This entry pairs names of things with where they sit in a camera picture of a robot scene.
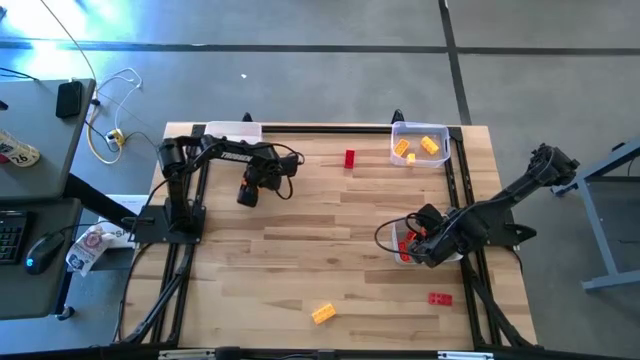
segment wooden tabletop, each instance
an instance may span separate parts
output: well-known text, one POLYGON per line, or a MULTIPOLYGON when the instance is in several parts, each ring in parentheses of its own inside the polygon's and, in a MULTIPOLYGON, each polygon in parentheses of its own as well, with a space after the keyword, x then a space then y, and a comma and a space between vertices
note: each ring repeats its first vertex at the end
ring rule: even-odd
MULTIPOLYGON (((190 134, 192 126, 169 123, 165 137, 190 134)), ((487 199, 501 189, 489 131, 462 129, 475 198, 487 199)), ((205 235, 191 272, 180 346, 471 349, 459 264, 401 266, 373 242, 384 221, 425 203, 441 211, 449 206, 444 168, 392 166, 388 134, 264 134, 264 140, 306 156, 292 178, 293 198, 283 201, 262 190, 256 208, 239 205, 244 164, 213 161, 205 235), (347 148, 356 151, 353 170, 343 168, 347 148), (429 305, 430 292, 453 295, 453 306, 429 305), (316 326, 311 313, 327 303, 337 315, 316 326)), ((461 184, 455 150, 451 157, 461 184)), ((152 186, 161 180, 156 170, 152 186)), ((152 203, 165 197, 163 188, 152 203)), ((389 239, 388 231, 381 234, 389 239)), ((134 271, 123 323, 127 334, 158 296, 167 248, 151 247, 134 271)), ((498 248, 487 248, 486 255, 496 301, 535 342, 516 259, 498 248)), ((479 310, 489 339, 486 313, 479 310)), ((168 314, 165 329, 172 307, 168 314)))

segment keyboard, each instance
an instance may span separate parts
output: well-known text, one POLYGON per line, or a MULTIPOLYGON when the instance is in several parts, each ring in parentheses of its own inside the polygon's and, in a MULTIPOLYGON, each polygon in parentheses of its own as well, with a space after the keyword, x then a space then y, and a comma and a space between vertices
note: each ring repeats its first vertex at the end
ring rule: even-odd
POLYGON ((0 265, 20 262, 33 214, 0 210, 0 265))

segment yellow lego brick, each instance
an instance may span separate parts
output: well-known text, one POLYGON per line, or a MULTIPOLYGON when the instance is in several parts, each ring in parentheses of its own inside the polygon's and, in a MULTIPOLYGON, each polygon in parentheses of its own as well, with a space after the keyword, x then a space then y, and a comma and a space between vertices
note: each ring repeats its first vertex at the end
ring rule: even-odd
POLYGON ((407 151, 408 148, 409 148, 409 142, 405 139, 400 139, 400 141, 398 141, 396 146, 393 147, 393 152, 398 156, 402 156, 404 155, 404 153, 407 151))
POLYGON ((440 149, 438 145, 435 142, 433 142, 433 140, 429 139, 428 136, 423 137, 422 140, 420 141, 420 144, 431 155, 434 155, 440 149))
POLYGON ((328 318, 336 314, 336 309, 331 304, 327 304, 311 314, 316 325, 320 325, 328 318))
POLYGON ((416 162, 416 154, 407 155, 407 165, 413 165, 416 162))

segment clear plastic bin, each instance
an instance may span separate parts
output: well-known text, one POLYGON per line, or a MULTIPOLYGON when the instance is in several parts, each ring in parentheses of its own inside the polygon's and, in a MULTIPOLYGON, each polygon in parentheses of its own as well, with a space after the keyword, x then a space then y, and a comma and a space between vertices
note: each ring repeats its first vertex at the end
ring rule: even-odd
POLYGON ((231 141, 244 140, 249 144, 262 141, 262 125, 253 122, 212 121, 207 123, 204 133, 218 138, 226 136, 231 141))
MULTIPOLYGON (((396 221, 391 225, 391 243, 393 244, 393 249, 398 251, 398 250, 402 250, 402 251, 408 251, 408 247, 409 247, 409 243, 406 241, 407 238, 407 234, 409 233, 409 229, 407 228, 407 225, 404 223, 404 220, 402 221, 396 221)), ((425 264, 418 264, 415 261, 413 261, 413 258, 409 255, 405 255, 405 254, 393 254, 396 262, 400 265, 421 265, 421 266, 426 266, 425 264)), ((462 259, 462 255, 458 254, 458 253, 453 253, 451 256, 449 256, 447 258, 447 260, 445 260, 444 262, 450 262, 450 261, 458 261, 462 259)))
POLYGON ((438 167, 451 156, 449 147, 449 129, 439 124, 423 124, 398 121, 391 127, 391 163, 398 166, 438 167), (429 154, 421 145, 423 137, 428 136, 438 145, 435 154, 429 154), (400 139, 409 142, 409 148, 402 156, 393 152, 400 139), (415 163, 407 164, 407 155, 415 154, 415 163))

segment concrete floor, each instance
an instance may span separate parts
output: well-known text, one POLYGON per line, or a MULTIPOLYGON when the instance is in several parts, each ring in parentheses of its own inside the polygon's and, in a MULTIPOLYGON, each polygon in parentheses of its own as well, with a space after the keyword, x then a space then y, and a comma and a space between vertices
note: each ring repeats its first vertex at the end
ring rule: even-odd
MULTIPOLYGON (((49 0, 78 39, 153 44, 443 46, 437 0, 49 0)), ((9 1, 0 41, 66 39, 39 2, 9 1)), ((449 0, 458 46, 639 47, 632 0, 449 0)), ((446 54, 87 52, 99 79, 124 67, 144 78, 122 113, 126 132, 154 141, 168 121, 460 124, 446 54)), ((522 174, 529 152, 554 144, 589 164, 640 135, 637 56, 461 55, 473 124, 488 125, 503 184, 522 174)), ((76 51, 36 42, 32 50, 0 49, 0 66, 43 79, 88 77, 76 51)), ((127 84, 104 93, 121 100, 127 84)), ((112 128, 115 104, 97 127, 112 128)), ((155 155, 144 139, 115 166, 93 158, 83 139, 73 172, 105 193, 149 189, 155 155)), ((640 168, 632 173, 640 174, 640 168)), ((585 294, 580 280, 604 274, 582 201, 539 191, 514 211, 538 230, 522 246, 524 277, 541 345, 556 350, 637 357, 640 285, 585 294)), ((626 245, 629 253, 640 246, 626 245)), ((75 277, 69 303, 77 315, 0 322, 0 353, 107 344, 124 284, 122 272, 75 277)))

